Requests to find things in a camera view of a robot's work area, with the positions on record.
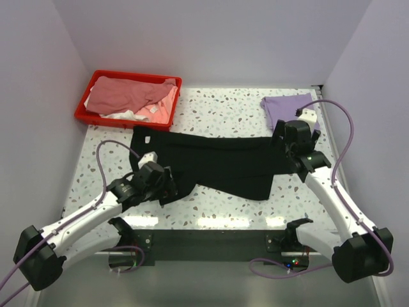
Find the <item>black t shirt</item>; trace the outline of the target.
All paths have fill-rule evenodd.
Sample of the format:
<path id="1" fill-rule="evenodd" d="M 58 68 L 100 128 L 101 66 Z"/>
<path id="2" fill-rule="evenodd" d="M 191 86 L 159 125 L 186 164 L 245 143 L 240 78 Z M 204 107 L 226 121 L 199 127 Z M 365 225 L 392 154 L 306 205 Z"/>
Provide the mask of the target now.
<path id="1" fill-rule="evenodd" d="M 291 173 L 285 154 L 269 137 L 206 138 L 135 126 L 130 147 L 139 155 L 155 152 L 157 162 L 170 167 L 178 193 L 161 205 L 188 196 L 196 185 L 263 201 L 274 176 Z"/>

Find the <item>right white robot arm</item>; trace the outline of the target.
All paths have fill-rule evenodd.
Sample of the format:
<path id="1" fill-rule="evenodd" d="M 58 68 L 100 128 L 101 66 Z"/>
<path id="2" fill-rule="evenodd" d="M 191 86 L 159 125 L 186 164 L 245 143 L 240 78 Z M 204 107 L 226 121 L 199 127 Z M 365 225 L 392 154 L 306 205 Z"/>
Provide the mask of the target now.
<path id="1" fill-rule="evenodd" d="M 393 269 L 394 238 L 387 228 L 368 219 L 335 177 L 326 156 L 314 149 L 320 132 L 302 120 L 279 120 L 272 145 L 284 154 L 292 172 L 315 194 L 336 231 L 319 230 L 309 218 L 287 224 L 282 248 L 312 248 L 328 258 L 346 283 L 368 276 L 387 276 Z"/>

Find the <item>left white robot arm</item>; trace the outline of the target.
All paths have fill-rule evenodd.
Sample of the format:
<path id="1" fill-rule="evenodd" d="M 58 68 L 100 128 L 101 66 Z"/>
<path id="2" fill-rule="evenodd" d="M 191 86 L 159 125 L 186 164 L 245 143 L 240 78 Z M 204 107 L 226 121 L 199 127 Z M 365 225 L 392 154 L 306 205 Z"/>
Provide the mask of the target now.
<path id="1" fill-rule="evenodd" d="M 53 284 L 70 265 L 101 249 L 125 251 L 132 235 L 124 229 L 109 239 L 94 239 L 92 231 L 102 223 L 114 224 L 117 216 L 145 201 L 163 200 L 177 193 L 170 167 L 145 163 L 138 171 L 113 180 L 98 199 L 42 229 L 22 231 L 13 261 L 28 284 L 41 291 Z"/>

